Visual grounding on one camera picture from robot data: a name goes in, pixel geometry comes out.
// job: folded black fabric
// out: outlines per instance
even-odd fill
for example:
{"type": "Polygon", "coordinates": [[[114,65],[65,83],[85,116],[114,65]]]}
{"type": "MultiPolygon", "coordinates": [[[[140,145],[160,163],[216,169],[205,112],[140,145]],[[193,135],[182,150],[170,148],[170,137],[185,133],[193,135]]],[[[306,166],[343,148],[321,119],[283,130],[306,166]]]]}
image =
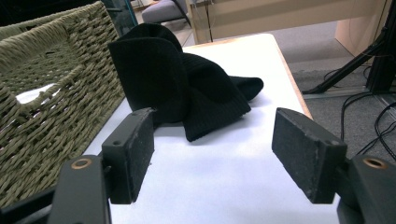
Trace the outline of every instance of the folded black fabric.
{"type": "Polygon", "coordinates": [[[152,107],[156,123],[182,121],[189,141],[250,110],[262,89],[256,77],[230,77],[216,63],[184,53],[160,24],[142,23],[108,45],[132,110],[152,107]]]}

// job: table top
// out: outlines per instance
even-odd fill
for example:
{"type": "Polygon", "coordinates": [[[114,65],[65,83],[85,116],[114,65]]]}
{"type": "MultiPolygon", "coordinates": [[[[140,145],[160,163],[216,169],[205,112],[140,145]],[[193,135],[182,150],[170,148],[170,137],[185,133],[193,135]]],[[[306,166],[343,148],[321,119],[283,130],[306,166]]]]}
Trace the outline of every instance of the table top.
{"type": "MultiPolygon", "coordinates": [[[[183,49],[230,76],[261,77],[264,88],[237,122],[192,143],[181,123],[154,133],[155,151],[136,203],[111,205],[113,223],[338,223],[336,206],[311,204],[271,149],[277,107],[309,115],[272,35],[183,49]]],[[[131,113],[124,100],[85,154],[131,113]]]]}

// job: chair seat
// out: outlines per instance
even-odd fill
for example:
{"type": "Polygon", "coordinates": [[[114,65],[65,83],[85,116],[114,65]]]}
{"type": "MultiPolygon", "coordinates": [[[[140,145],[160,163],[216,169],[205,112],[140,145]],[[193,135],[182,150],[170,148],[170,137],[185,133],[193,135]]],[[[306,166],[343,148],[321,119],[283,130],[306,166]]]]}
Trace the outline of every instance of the chair seat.
{"type": "Polygon", "coordinates": [[[159,3],[143,10],[142,18],[144,22],[156,23],[182,19],[184,16],[172,0],[161,0],[159,3]]]}

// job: wicker basket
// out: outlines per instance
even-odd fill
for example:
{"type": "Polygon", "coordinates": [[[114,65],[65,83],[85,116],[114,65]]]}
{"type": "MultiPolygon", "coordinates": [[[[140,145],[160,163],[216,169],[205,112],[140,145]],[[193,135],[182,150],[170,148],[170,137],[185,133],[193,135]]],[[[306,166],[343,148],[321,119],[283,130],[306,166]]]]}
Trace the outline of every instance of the wicker basket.
{"type": "Polygon", "coordinates": [[[120,104],[107,49],[117,38],[101,2],[0,27],[0,207],[54,185],[120,104]]]}

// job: desk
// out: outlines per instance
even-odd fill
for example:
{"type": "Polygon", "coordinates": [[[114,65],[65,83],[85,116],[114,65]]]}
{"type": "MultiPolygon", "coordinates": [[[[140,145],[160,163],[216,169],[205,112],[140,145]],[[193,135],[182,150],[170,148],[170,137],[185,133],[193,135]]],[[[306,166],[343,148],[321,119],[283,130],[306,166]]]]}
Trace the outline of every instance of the desk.
{"type": "MultiPolygon", "coordinates": [[[[253,35],[184,51],[218,63],[230,76],[261,77],[264,88],[244,117],[192,143],[180,124],[157,129],[138,199],[112,204],[113,223],[338,223],[338,199],[311,204],[271,149],[277,107],[309,115],[274,37],[253,35]]],[[[99,153],[130,112],[122,102],[86,153],[99,153]]]]}
{"type": "MultiPolygon", "coordinates": [[[[188,11],[195,43],[210,41],[202,0],[188,11]]],[[[335,38],[357,55],[379,35],[390,0],[213,0],[209,6],[214,39],[339,21],[335,38]]]]}

